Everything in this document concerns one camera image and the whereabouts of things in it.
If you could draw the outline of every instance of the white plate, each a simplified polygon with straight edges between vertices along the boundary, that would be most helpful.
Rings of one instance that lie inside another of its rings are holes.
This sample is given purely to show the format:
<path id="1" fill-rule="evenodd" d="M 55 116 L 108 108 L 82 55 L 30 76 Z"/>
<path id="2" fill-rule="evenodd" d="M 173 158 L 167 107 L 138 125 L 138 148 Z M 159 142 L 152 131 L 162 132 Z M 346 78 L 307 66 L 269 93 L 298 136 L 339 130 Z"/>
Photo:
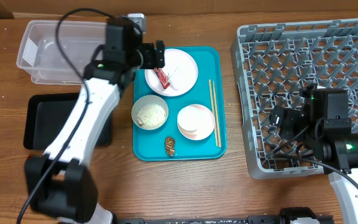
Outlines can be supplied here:
<path id="1" fill-rule="evenodd" d="M 215 128 L 215 118 L 212 112 L 203 105 L 190 105 L 197 109 L 199 109 L 201 113 L 202 120 L 200 122 L 200 128 L 198 128 L 194 133 L 188 133 L 183 128 L 180 127 L 178 124 L 179 131 L 181 132 L 184 137 L 190 140 L 203 140 L 206 137 L 210 136 L 211 133 L 214 131 Z"/>
<path id="2" fill-rule="evenodd" d="M 149 87 L 154 92 L 163 96 L 180 96 L 191 90 L 191 88 L 196 83 L 198 77 L 198 67 L 193 57 L 191 57 L 188 53 L 178 49 L 165 50 L 164 57 L 166 65 L 172 65 L 174 63 L 176 66 L 180 67 L 180 70 L 183 73 L 186 74 L 186 85 L 183 88 L 180 88 L 180 90 L 175 90 L 171 86 L 168 86 L 168 88 L 163 89 L 162 85 L 160 84 L 160 80 L 158 79 L 154 71 L 147 69 L 145 71 L 145 78 Z"/>

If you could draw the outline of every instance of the small white bowl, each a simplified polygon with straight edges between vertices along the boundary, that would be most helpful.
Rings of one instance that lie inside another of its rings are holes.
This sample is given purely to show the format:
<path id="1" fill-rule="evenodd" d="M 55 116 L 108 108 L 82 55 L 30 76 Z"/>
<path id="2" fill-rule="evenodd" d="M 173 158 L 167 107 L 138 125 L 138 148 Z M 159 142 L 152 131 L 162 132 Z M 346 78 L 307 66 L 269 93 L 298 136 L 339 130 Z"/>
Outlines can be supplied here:
<path id="1" fill-rule="evenodd" d="M 193 134 L 200 127 L 201 111 L 194 106 L 186 106 L 178 113 L 178 124 L 187 133 Z"/>
<path id="2" fill-rule="evenodd" d="M 165 111 L 165 121 L 158 127 L 153 128 L 153 129 L 145 129 L 143 128 L 141 125 L 139 125 L 139 123 L 137 122 L 137 114 L 139 113 L 139 111 L 146 105 L 159 105 L 161 106 L 164 111 Z M 142 128 L 143 130 L 155 130 L 159 127 L 161 127 L 168 118 L 168 105 L 167 103 L 159 96 L 155 96 L 155 95 L 147 95 L 147 96 L 143 96 L 142 98 L 138 99 L 134 105 L 132 106 L 132 111 L 131 111 L 131 115 L 132 115 L 132 120 L 134 121 L 134 123 L 136 124 L 136 126 L 138 126 L 139 128 Z"/>
<path id="3" fill-rule="evenodd" d="M 199 109 L 201 114 L 201 121 L 199 128 L 192 133 L 185 131 L 178 123 L 178 129 L 184 137 L 190 140 L 203 140 L 211 135 L 215 128 L 215 118 L 212 112 L 203 105 L 190 105 L 194 106 L 195 108 Z"/>

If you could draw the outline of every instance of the plastic container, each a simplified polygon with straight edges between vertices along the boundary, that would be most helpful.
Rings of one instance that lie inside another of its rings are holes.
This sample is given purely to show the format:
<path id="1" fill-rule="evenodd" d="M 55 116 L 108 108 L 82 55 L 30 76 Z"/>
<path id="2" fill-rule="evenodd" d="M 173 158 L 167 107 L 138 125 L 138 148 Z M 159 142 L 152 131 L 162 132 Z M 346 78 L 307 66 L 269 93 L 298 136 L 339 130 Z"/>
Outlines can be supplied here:
<path id="1" fill-rule="evenodd" d="M 31 21 L 24 32 L 16 65 L 36 84 L 80 84 L 55 44 L 57 21 Z M 68 58 L 82 73 L 95 48 L 105 43 L 106 23 L 65 21 L 60 42 Z"/>
<path id="2" fill-rule="evenodd" d="M 146 105 L 159 105 L 161 106 L 164 111 L 165 111 L 165 121 L 158 127 L 154 128 L 154 129 L 145 129 L 143 128 L 141 125 L 139 125 L 139 122 L 137 122 L 137 114 L 139 113 L 139 111 Z M 134 121 L 134 123 L 136 124 L 136 126 L 138 126 L 139 128 L 142 128 L 143 130 L 155 130 L 161 126 L 163 126 L 163 124 L 167 121 L 168 118 L 168 105 L 167 103 L 159 96 L 155 96 L 155 95 L 147 95 L 147 96 L 143 96 L 142 98 L 138 99 L 134 105 L 132 106 L 132 111 L 131 111 L 131 116 L 132 116 L 132 120 Z"/>
<path id="3" fill-rule="evenodd" d="M 313 164 L 266 157 L 284 143 L 268 133 L 269 113 L 275 106 L 300 109 L 303 98 L 298 93 L 303 86 L 315 82 L 347 90 L 352 132 L 358 133 L 358 19 L 240 26 L 231 56 L 248 172 L 253 178 L 323 172 Z M 296 144 L 282 152 L 294 154 Z"/>

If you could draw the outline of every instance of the food scrap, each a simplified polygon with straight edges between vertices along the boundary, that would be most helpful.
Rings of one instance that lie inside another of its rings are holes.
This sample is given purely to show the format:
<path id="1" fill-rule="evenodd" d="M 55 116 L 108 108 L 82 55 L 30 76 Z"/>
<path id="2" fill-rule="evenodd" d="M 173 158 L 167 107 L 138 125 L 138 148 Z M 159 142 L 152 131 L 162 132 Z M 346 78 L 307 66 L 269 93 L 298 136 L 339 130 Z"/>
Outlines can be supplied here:
<path id="1" fill-rule="evenodd" d="M 162 88 L 164 88 L 164 89 L 168 88 L 168 86 L 170 85 L 169 82 L 168 82 L 168 77 L 162 71 L 162 69 L 161 68 L 155 68 L 155 69 L 153 69 L 153 71 L 155 72 L 155 74 L 157 75 L 158 79 L 160 80 Z"/>
<path id="2" fill-rule="evenodd" d="M 173 155 L 175 154 L 175 140 L 171 137 L 166 137 L 165 138 L 165 151 L 167 152 L 167 154 L 170 157 L 173 157 Z"/>

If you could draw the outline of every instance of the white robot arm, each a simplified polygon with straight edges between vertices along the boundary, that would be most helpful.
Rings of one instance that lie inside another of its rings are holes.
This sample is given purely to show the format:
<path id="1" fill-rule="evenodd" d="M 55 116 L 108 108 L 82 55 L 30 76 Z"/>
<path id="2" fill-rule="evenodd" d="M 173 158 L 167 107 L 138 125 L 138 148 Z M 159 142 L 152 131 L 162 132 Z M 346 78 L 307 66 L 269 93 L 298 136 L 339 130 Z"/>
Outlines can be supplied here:
<path id="1" fill-rule="evenodd" d="M 106 43 L 99 45 L 85 67 L 83 77 L 65 55 L 58 40 L 62 21 L 79 11 L 93 11 L 108 16 Z M 80 95 L 63 129 L 42 157 L 26 160 L 24 171 L 29 198 L 23 206 L 17 223 L 24 211 L 32 209 L 60 218 L 66 223 L 110 224 L 114 215 L 98 203 L 98 190 L 89 166 L 96 140 L 124 90 L 134 80 L 139 68 L 162 68 L 165 65 L 163 41 L 142 43 L 145 17 L 132 14 L 120 18 L 96 9 L 81 8 L 65 14 L 55 33 L 57 46 L 77 76 L 83 78 Z M 96 60 L 102 51 L 103 59 Z M 63 174 L 64 181 L 53 176 Z"/>
<path id="2" fill-rule="evenodd" d="M 59 161 L 68 163 L 72 159 L 77 159 L 80 164 L 89 167 L 96 140 L 98 139 L 108 116 L 111 115 L 111 112 L 118 105 L 120 94 L 117 84 L 112 85 L 108 80 L 91 78 L 85 82 L 89 88 L 90 104 L 77 132 Z M 44 154 L 49 156 L 49 159 L 54 159 L 62 148 L 63 143 L 66 141 L 80 117 L 85 105 L 85 100 L 85 89 L 82 88 L 76 105 L 68 117 L 63 129 L 60 131 L 54 142 L 51 143 L 44 152 Z M 105 210 L 100 204 L 97 204 L 91 220 L 86 223 L 110 224 L 112 223 L 112 219 L 113 214 Z M 60 221 L 64 223 L 76 223 L 74 220 L 64 217 L 60 217 Z"/>
<path id="3" fill-rule="evenodd" d="M 358 183 L 358 169 L 352 169 L 352 173 L 348 176 Z M 344 223 L 358 224 L 358 190 L 335 172 L 330 173 L 328 177 L 339 200 Z"/>

